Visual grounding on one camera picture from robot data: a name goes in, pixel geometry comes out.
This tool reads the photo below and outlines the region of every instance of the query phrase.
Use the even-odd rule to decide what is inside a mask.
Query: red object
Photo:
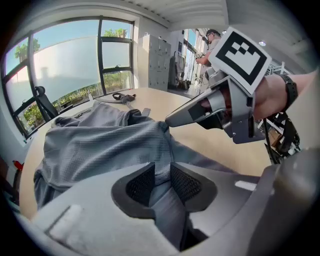
[[[13,161],[13,164],[14,164],[14,166],[17,168],[17,170],[18,171],[20,171],[20,172],[22,172],[22,169],[23,169],[23,167],[24,167],[24,163],[23,164],[21,164],[21,163],[19,163],[19,161]]]

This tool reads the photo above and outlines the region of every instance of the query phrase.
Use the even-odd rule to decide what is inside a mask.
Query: window frame
[[[111,93],[114,93],[114,92],[111,92],[111,93],[106,92],[105,83],[104,83],[104,74],[107,74],[107,73],[113,73],[113,72],[119,72],[119,71],[130,71],[131,88],[133,88],[132,82],[134,81],[133,80],[133,38],[134,38],[134,29],[133,28],[135,26],[134,21],[129,21],[129,20],[120,19],[120,18],[105,17],[103,15],[82,16],[82,17],[61,19],[61,20],[54,21],[49,24],[40,26],[35,30],[31,30],[31,31],[29,31],[29,33],[27,33],[25,36],[23,36],[19,40],[13,42],[12,44],[9,44],[7,46],[6,51],[5,51],[3,58],[1,60],[1,67],[2,67],[1,68],[1,83],[2,83],[2,90],[3,90],[5,103],[8,107],[9,113],[10,113],[15,125],[17,126],[18,130],[24,136],[25,139],[28,139],[29,137],[31,137],[39,128],[41,128],[43,125],[45,125],[47,122],[49,122],[51,120],[49,118],[49,116],[47,115],[46,111],[40,105],[40,102],[37,99],[37,92],[35,89],[34,81],[37,81],[37,80],[36,80],[36,75],[35,75],[35,65],[34,65],[34,58],[33,58],[33,55],[34,55],[34,53],[33,53],[34,34],[41,31],[41,30],[47,29],[47,28],[55,26],[55,25],[63,24],[63,23],[76,22],[76,21],[91,21],[91,20],[99,21],[98,28],[97,28],[98,31],[97,31],[97,53],[96,54],[97,54],[97,59],[98,59],[100,84],[101,84],[101,89],[103,92],[103,95],[101,95],[99,97],[103,97],[103,96],[109,95]],[[101,36],[101,29],[102,29],[102,22],[103,21],[115,21],[115,22],[122,22],[122,23],[130,24],[131,25],[130,38]],[[17,66],[15,66],[6,75],[6,55],[7,55],[8,51],[10,51],[12,48],[14,48],[20,41],[24,40],[25,38],[28,38],[26,59],[24,59],[21,63],[19,63]],[[115,43],[129,44],[129,66],[128,67],[103,68],[103,53],[102,53],[102,43],[103,42],[115,42]],[[13,78],[24,67],[27,68],[28,80],[30,83],[30,88],[31,88],[31,92],[32,92],[33,97],[26,100],[25,102],[23,102],[21,104],[21,106],[16,111],[14,111],[12,108],[11,102],[9,100],[9,97],[8,97],[6,84],[11,78]],[[128,89],[121,89],[121,90],[117,90],[115,92],[125,91],[125,90],[128,90]],[[27,107],[34,102],[36,102],[36,104],[41,112],[44,123],[39,125],[38,127],[36,127],[32,132],[28,133],[26,131],[25,127],[23,126],[23,124],[20,122],[18,115],[21,112],[23,112],[24,110],[26,110]]]

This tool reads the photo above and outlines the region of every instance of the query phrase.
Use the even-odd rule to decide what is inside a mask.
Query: black wristband
[[[285,104],[284,109],[281,112],[286,112],[287,109],[291,106],[291,104],[298,97],[298,89],[297,89],[297,84],[294,81],[292,81],[292,79],[289,76],[287,76],[286,74],[279,74],[279,76],[285,82],[285,91],[287,94],[286,104]]]

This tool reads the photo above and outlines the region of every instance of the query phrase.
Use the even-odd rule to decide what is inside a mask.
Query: black chair
[[[51,119],[57,117],[59,114],[66,112],[73,107],[73,105],[69,105],[68,107],[64,108],[62,111],[58,112],[56,108],[49,101],[47,95],[45,94],[46,89],[43,86],[35,86],[34,88],[38,93],[36,96],[36,98],[38,99],[38,102],[40,103],[42,108],[45,110],[45,112],[48,114],[48,116]]]

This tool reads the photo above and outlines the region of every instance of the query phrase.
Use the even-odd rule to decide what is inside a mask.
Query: tree
[[[116,37],[116,38],[126,38],[127,30],[123,28],[115,29],[114,31],[110,28],[104,31],[104,37]]]
[[[40,49],[40,44],[38,43],[38,39],[36,38],[33,39],[32,48],[34,53]],[[21,46],[18,44],[18,46],[15,48],[14,57],[16,59],[19,59],[19,62],[21,63],[23,60],[27,58],[27,51],[28,51],[28,46],[25,43],[23,43]]]

